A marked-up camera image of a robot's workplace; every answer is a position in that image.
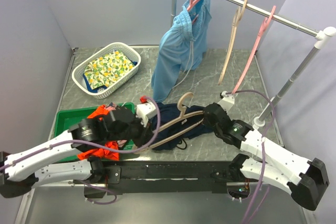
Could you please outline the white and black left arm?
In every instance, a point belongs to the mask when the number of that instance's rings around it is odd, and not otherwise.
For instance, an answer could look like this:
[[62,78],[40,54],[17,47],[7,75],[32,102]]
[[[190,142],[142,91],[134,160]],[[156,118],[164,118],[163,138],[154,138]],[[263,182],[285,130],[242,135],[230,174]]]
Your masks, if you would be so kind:
[[35,187],[71,179],[102,181],[105,174],[99,156],[70,163],[61,160],[94,149],[120,153],[106,145],[111,141],[132,140],[142,150],[157,137],[157,131],[150,129],[149,120],[153,117],[160,119],[160,111],[148,104],[139,106],[135,113],[123,106],[102,105],[47,142],[16,154],[1,152],[1,195],[15,198]]

